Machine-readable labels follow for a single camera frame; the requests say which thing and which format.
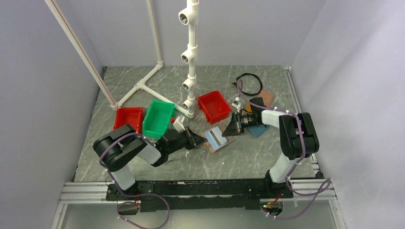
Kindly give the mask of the brown card holder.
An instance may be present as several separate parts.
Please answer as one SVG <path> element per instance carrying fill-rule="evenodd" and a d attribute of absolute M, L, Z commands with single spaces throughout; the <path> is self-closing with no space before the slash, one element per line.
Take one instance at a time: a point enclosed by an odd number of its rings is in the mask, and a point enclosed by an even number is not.
<path fill-rule="evenodd" d="M 207 140 L 204 145 L 210 150 L 211 153 L 214 153 L 235 141 L 233 136 L 223 137 L 222 133 L 224 131 L 224 125 L 217 125 L 202 132 L 202 137 Z"/>

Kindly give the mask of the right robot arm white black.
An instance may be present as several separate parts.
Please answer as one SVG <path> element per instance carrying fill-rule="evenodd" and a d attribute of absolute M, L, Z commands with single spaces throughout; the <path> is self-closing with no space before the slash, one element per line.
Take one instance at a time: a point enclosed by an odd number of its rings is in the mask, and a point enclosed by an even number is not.
<path fill-rule="evenodd" d="M 244 133 L 246 128 L 269 125 L 279 129 L 281 155 L 275 165 L 266 172 L 263 192 L 275 198 L 282 188 L 288 187 L 288 180 L 299 163 L 319 150 L 319 140 L 309 113 L 292 113 L 265 107 L 261 97 L 249 100 L 251 112 L 232 113 L 231 121 L 222 136 Z"/>

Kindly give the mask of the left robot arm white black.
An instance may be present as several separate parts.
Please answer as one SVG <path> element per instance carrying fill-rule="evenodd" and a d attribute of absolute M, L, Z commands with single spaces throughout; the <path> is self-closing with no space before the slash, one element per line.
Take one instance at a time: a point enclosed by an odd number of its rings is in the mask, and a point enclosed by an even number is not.
<path fill-rule="evenodd" d="M 158 167 L 168 161 L 170 154 L 183 148 L 192 150 L 205 142 L 206 138 L 185 127 L 181 131 L 169 128 L 153 143 L 126 124 L 96 140 L 93 150 L 99 156 L 99 164 L 119 186 L 118 194 L 124 200 L 132 200 L 138 191 L 138 182 L 128 166 L 132 159 L 139 157 Z"/>

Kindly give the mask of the blue card holder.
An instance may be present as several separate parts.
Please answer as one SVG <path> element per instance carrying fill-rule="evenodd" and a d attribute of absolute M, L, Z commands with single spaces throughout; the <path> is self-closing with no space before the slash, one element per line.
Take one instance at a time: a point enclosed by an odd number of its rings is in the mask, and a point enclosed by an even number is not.
<path fill-rule="evenodd" d="M 266 130 L 269 129 L 268 125 L 257 125 L 246 128 L 246 130 L 255 138 L 260 137 Z"/>

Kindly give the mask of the orange card holder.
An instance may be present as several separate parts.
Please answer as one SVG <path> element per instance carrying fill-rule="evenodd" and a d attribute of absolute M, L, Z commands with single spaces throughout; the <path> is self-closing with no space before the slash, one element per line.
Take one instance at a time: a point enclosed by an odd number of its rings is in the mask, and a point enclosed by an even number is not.
<path fill-rule="evenodd" d="M 252 113 L 252 108 L 251 108 L 251 104 L 249 104 L 249 103 L 247 103 L 246 105 L 245 105 L 245 111 L 247 112 L 247 113 Z"/>

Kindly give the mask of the pink card holder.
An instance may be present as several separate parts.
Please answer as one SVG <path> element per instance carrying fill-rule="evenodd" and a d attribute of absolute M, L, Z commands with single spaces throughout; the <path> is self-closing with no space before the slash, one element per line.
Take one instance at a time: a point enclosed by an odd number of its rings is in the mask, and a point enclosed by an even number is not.
<path fill-rule="evenodd" d="M 266 107 L 271 107 L 274 99 L 274 94 L 272 92 L 262 90 L 259 94 L 259 97 L 263 99 L 263 103 Z"/>

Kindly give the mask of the red bin right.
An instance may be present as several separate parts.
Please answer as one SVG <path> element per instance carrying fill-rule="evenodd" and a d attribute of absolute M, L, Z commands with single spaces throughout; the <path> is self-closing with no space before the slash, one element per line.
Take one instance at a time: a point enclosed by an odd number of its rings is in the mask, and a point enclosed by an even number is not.
<path fill-rule="evenodd" d="M 219 91 L 212 91 L 197 97 L 198 107 L 210 124 L 218 123 L 229 116 L 231 107 Z"/>

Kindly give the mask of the red bin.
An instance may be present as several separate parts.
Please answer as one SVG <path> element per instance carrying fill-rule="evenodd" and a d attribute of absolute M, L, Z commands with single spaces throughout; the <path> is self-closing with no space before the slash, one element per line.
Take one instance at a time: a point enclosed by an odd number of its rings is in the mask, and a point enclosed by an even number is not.
<path fill-rule="evenodd" d="M 229 116 L 231 107 L 219 91 L 212 91 L 197 97 L 198 107 L 210 124 L 218 123 Z"/>
<path fill-rule="evenodd" d="M 123 125 L 131 125 L 137 133 L 142 134 L 142 124 L 144 120 L 143 107 L 123 107 L 116 112 L 114 130 Z"/>

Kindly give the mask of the green bin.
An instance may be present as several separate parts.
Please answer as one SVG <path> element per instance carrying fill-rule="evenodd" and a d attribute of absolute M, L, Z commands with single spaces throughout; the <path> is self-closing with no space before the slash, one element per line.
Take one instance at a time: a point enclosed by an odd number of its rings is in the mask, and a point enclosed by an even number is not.
<path fill-rule="evenodd" d="M 159 100 L 152 100 L 142 123 L 145 136 L 160 138 L 169 128 L 170 120 L 175 116 L 175 106 Z"/>

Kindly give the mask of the red bin left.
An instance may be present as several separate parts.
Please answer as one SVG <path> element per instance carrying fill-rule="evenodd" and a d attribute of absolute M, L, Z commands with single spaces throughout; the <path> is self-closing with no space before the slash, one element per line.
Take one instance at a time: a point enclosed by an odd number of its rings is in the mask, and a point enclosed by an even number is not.
<path fill-rule="evenodd" d="M 142 134 L 142 124 L 144 120 L 143 107 L 123 107 L 116 112 L 114 130 L 123 125 L 131 125 L 137 133 Z"/>

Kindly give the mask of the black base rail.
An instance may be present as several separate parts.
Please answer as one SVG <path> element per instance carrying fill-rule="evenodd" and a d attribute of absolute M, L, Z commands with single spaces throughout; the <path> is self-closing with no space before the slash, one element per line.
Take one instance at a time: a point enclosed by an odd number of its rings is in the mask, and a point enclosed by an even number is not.
<path fill-rule="evenodd" d="M 288 187 L 268 191 L 263 178 L 138 181 L 141 212 L 210 208 L 259 210 L 266 201 L 293 198 Z"/>

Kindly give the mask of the white pvc pipe frame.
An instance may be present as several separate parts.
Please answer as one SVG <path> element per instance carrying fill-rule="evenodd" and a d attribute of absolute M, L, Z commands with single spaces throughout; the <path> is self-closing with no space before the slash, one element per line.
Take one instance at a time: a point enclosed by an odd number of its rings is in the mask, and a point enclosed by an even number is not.
<path fill-rule="evenodd" d="M 97 83 L 97 85 L 99 86 L 100 90 L 102 91 L 102 93 L 104 94 L 104 96 L 106 97 L 108 102 L 110 103 L 110 106 L 113 110 L 116 111 L 119 108 L 122 108 L 123 105 L 137 91 L 144 90 L 161 101 L 173 103 L 175 106 L 175 109 L 185 115 L 186 109 L 183 107 L 183 105 L 175 104 L 170 99 L 164 97 L 163 95 L 159 94 L 158 92 L 156 92 L 146 86 L 146 82 L 150 78 L 152 78 L 159 70 L 161 70 L 164 67 L 164 61 L 163 61 L 163 57 L 162 57 L 162 53 L 161 53 L 158 28 L 157 28 L 157 24 L 156 24 L 155 13 L 154 13 L 152 1 L 147 0 L 146 6 L 147 6 L 147 10 L 148 10 L 149 22 L 150 22 L 150 26 L 151 26 L 151 31 L 152 31 L 152 35 L 153 35 L 153 41 L 154 41 L 154 46 L 155 46 L 155 51 L 156 51 L 156 56 L 157 56 L 157 64 L 148 74 L 146 74 L 136 84 L 134 84 L 133 88 L 128 93 L 126 93 L 119 101 L 116 101 L 113 98 L 111 92 L 108 90 L 106 84 L 104 83 L 103 79 L 101 78 L 100 73 L 96 70 L 96 67 L 92 63 L 91 58 L 85 51 L 85 48 L 82 46 L 79 38 L 76 36 L 73 28 L 69 24 L 67 18 L 64 16 L 63 11 L 60 9 L 57 2 L 54 0 L 45 0 L 45 3 L 49 7 L 50 11 L 53 13 L 55 19 L 58 21 L 59 25 L 65 32 L 67 38 L 69 39 L 69 41 L 75 48 L 76 52 L 82 59 L 83 63 L 85 64 L 85 66 L 87 67 L 89 72 L 91 73 L 92 77 L 94 78 L 94 80 Z"/>

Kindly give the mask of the aluminium frame rail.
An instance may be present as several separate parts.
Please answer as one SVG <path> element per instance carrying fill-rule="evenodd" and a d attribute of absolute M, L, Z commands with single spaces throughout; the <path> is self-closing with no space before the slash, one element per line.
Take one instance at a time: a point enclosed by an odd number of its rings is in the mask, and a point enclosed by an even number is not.
<path fill-rule="evenodd" d="M 291 186 L 298 192 L 298 194 L 293 193 L 293 198 L 277 197 L 271 201 L 276 200 L 278 204 L 280 204 L 282 201 L 293 201 L 297 207 L 299 201 L 311 200 L 311 193 L 316 192 L 323 182 L 325 182 L 325 179 L 292 179 L 290 182 Z M 69 204 L 119 204 L 125 200 L 126 199 L 118 193 L 117 189 L 112 183 L 65 183 L 59 198 L 59 206 L 52 223 L 52 228 L 61 228 L 62 221 Z"/>

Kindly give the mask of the white pvc fitting post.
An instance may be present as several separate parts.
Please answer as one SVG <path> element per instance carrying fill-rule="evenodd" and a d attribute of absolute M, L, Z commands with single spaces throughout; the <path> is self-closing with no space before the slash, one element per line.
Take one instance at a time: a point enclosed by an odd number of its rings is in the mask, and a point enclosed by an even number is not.
<path fill-rule="evenodd" d="M 187 49 L 181 54 L 181 59 L 188 64 L 187 79 L 182 83 L 182 87 L 188 92 L 187 99 L 183 102 L 186 109 L 185 115 L 188 118 L 194 118 L 195 89 L 197 87 L 196 62 L 198 59 L 197 45 L 197 24 L 199 21 L 198 0 L 186 1 L 186 8 L 178 13 L 178 18 L 183 25 L 188 27 L 188 44 Z"/>

